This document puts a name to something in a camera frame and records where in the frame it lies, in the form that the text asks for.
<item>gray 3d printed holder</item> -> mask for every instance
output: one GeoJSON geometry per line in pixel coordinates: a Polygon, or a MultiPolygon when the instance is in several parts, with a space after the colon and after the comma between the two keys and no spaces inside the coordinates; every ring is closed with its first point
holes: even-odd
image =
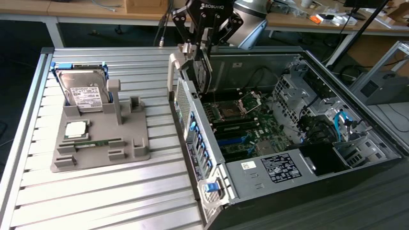
{"type": "Polygon", "coordinates": [[[108,80],[114,102],[103,104],[103,112],[80,113],[78,106],[64,106],[51,171],[78,169],[146,161],[150,141],[144,103],[139,97],[119,100],[119,80],[108,80]],[[67,124],[86,123],[84,134],[66,135],[67,124]]]}

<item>motherboard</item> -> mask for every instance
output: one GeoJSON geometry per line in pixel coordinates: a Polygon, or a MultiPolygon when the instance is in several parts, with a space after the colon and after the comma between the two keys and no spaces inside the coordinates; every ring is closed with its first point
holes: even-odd
{"type": "Polygon", "coordinates": [[[268,106],[255,91],[239,100],[204,103],[204,111],[227,162],[285,151],[292,141],[268,106]]]}

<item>aluminum extrusion table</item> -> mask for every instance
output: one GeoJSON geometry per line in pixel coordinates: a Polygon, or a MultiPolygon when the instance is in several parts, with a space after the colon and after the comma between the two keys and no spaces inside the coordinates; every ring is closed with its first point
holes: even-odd
{"type": "Polygon", "coordinates": [[[188,171],[167,97],[176,48],[59,48],[40,56],[4,170],[2,230],[202,230],[188,171]],[[106,61],[122,80],[120,99],[147,105],[152,158],[72,172],[50,170],[63,114],[63,92],[50,64],[106,61]]]}

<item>hard drive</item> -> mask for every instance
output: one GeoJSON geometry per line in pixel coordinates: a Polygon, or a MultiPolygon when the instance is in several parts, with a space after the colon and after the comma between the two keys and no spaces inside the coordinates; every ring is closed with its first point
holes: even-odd
{"type": "Polygon", "coordinates": [[[60,64],[52,69],[60,83],[67,105],[76,105],[80,112],[103,111],[103,104],[112,102],[107,89],[108,67],[60,64]]]}

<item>floor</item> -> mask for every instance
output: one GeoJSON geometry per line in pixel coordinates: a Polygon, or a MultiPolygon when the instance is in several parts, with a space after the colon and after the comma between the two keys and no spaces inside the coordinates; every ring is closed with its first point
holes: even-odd
{"type": "MultiPolygon", "coordinates": [[[[115,31],[116,25],[63,23],[62,32],[67,47],[152,46],[156,34],[154,26],[123,25],[123,34],[115,31]]],[[[324,60],[333,52],[340,36],[337,34],[313,34],[276,32],[273,39],[268,31],[257,43],[259,46],[301,46],[324,60]]],[[[166,46],[180,43],[175,27],[170,27],[166,46]]],[[[43,47],[52,46],[47,27],[43,23],[0,21],[0,92],[3,97],[0,113],[0,172],[8,158],[12,140],[23,112],[31,86],[35,66],[43,47]]],[[[353,60],[345,57],[343,63],[353,60]]]]}

